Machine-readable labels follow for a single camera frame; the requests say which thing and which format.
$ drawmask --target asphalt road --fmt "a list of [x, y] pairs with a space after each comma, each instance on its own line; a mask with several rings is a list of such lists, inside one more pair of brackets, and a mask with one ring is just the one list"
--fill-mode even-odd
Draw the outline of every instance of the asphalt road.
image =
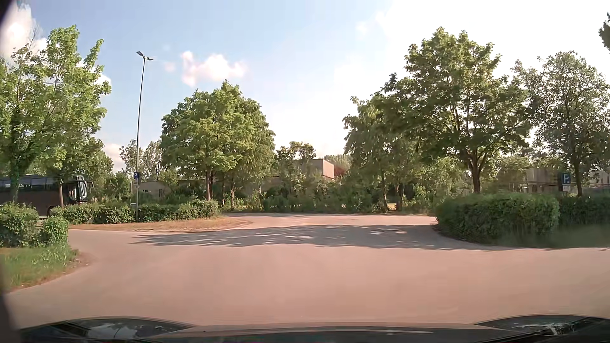
[[483, 247], [429, 217], [252, 216], [195, 234], [70, 232], [92, 263], [7, 296], [19, 327], [92, 316], [200, 325], [610, 317], [610, 251]]

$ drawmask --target blue sky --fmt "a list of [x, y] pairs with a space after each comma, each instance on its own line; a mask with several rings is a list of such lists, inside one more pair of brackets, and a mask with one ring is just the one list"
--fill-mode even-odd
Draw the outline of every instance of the blue sky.
[[[12, 9], [0, 46], [23, 44], [33, 25], [43, 36], [76, 24], [85, 54], [104, 39], [98, 62], [112, 93], [98, 137], [121, 167], [118, 148], [135, 138], [142, 60], [147, 63], [141, 145], [158, 139], [161, 118], [196, 88], [212, 90], [224, 78], [262, 105], [276, 144], [309, 142], [318, 155], [343, 150], [341, 119], [354, 113], [350, 96], [366, 98], [388, 74], [401, 70], [411, 43], [439, 26], [494, 42], [503, 55], [499, 73], [516, 59], [536, 66], [537, 56], [573, 49], [604, 74], [610, 54], [597, 30], [610, 11], [603, 1], [579, 7], [551, 1], [82, 1], [30, 0]], [[8, 27], [11, 36], [6, 36]]]

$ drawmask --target grass patch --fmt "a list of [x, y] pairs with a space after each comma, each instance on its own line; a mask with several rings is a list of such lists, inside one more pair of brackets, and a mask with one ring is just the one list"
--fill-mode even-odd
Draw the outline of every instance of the grass patch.
[[71, 229], [108, 230], [108, 231], [149, 231], [149, 232], [199, 232], [238, 228], [250, 222], [238, 218], [212, 217], [193, 220], [167, 220], [149, 223], [125, 224], [78, 224]]
[[77, 254], [78, 251], [68, 245], [0, 248], [5, 286], [13, 290], [60, 276]]
[[565, 226], [544, 236], [504, 236], [497, 245], [552, 249], [610, 247], [610, 224]]

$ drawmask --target lamp post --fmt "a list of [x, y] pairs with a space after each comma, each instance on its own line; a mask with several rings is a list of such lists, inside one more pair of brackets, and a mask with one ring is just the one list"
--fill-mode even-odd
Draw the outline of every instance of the lamp post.
[[135, 172], [137, 178], [135, 183], [135, 221], [138, 220], [138, 209], [140, 208], [140, 109], [142, 108], [142, 88], [144, 86], [144, 67], [146, 61], [152, 61], [153, 59], [144, 56], [141, 51], [136, 51], [138, 55], [142, 57], [142, 81], [140, 82], [140, 102], [138, 103], [138, 129], [135, 134]]

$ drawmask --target bus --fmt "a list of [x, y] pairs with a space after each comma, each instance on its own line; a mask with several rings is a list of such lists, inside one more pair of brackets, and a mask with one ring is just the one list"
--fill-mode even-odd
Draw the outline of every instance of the bus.
[[[62, 184], [63, 204], [74, 205], [89, 201], [91, 181], [82, 175], [74, 175]], [[61, 206], [59, 184], [52, 176], [25, 175], [19, 179], [18, 202], [36, 208], [39, 215], [49, 215], [52, 208]], [[11, 201], [10, 178], [0, 178], [0, 203]]]

